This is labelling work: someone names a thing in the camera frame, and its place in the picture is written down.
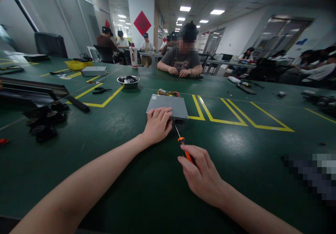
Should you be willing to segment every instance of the metal bowl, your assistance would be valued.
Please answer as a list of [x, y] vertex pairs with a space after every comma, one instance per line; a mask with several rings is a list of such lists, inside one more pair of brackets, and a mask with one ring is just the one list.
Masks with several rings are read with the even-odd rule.
[[122, 77], [126, 77], [126, 76], [119, 76], [119, 77], [117, 78], [117, 81], [118, 81], [118, 83], [120, 83], [125, 89], [134, 89], [134, 88], [136, 88], [137, 85], [138, 85], [138, 82], [140, 81], [140, 78], [139, 78], [139, 77], [137, 77], [137, 76], [132, 76], [132, 77], [134, 77], [134, 78], [137, 80], [136, 82], [134, 82], [134, 83], [123, 83], [123, 82], [120, 82], [120, 81], [119, 81], [119, 78], [122, 78]]

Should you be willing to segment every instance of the gray metal box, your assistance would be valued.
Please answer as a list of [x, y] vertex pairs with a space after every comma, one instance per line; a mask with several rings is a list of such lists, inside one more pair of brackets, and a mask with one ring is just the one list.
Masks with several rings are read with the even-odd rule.
[[106, 76], [107, 67], [85, 67], [82, 69], [83, 76]]
[[184, 99], [182, 97], [171, 97], [164, 95], [156, 95], [153, 94], [151, 96], [151, 100], [148, 104], [148, 108], [146, 111], [146, 121], [147, 121], [147, 113], [151, 109], [157, 109], [160, 107], [171, 107], [173, 115], [171, 116], [171, 120], [178, 126], [179, 130], [183, 130], [185, 125], [189, 120], [187, 108], [185, 106]]

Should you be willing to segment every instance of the hand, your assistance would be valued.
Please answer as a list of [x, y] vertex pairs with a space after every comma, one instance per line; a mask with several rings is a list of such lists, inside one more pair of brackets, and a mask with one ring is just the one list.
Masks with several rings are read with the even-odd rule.
[[172, 115], [171, 107], [152, 109], [147, 114], [147, 125], [142, 136], [150, 145], [163, 140], [172, 129], [172, 121], [168, 119]]
[[179, 74], [178, 71], [177, 71], [177, 69], [176, 69], [175, 67], [170, 67], [170, 68], [168, 69], [168, 72], [169, 72], [171, 75], [178, 75], [178, 74]]
[[182, 69], [180, 71], [180, 76], [179, 77], [186, 77], [187, 75], [190, 75], [190, 74], [191, 74], [191, 70]]
[[226, 189], [229, 185], [218, 174], [208, 152], [193, 145], [181, 145], [183, 151], [190, 153], [196, 160], [197, 167], [187, 158], [177, 159], [183, 167], [183, 174], [191, 191], [206, 203], [221, 207]]

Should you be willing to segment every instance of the white pillar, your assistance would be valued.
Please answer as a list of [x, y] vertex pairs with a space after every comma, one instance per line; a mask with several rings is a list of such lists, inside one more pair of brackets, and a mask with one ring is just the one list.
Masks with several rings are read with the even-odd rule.
[[149, 41], [154, 45], [154, 7], [155, 0], [128, 0], [129, 17], [131, 21], [132, 41], [137, 48], [140, 48], [144, 38], [134, 26], [134, 21], [138, 17], [141, 11], [145, 14], [149, 20], [151, 27], [147, 31]]

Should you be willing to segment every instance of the yellow box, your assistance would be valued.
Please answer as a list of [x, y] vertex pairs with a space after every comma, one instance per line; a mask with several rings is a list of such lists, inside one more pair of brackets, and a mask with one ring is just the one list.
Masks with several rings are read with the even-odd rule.
[[65, 63], [72, 70], [82, 70], [85, 67], [93, 66], [93, 62], [66, 61]]

